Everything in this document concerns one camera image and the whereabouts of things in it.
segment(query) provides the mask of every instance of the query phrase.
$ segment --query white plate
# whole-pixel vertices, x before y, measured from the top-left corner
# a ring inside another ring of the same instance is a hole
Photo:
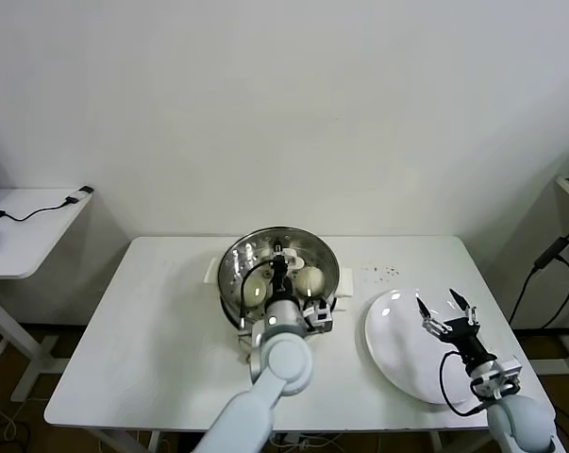
[[[439,365],[454,350],[423,327],[416,295],[440,321],[463,316],[447,288],[400,289],[379,297],[366,316],[366,343],[385,377],[396,387],[428,403],[445,404],[439,386]],[[466,400],[471,380],[459,356],[451,356],[443,370],[443,385],[453,403]]]

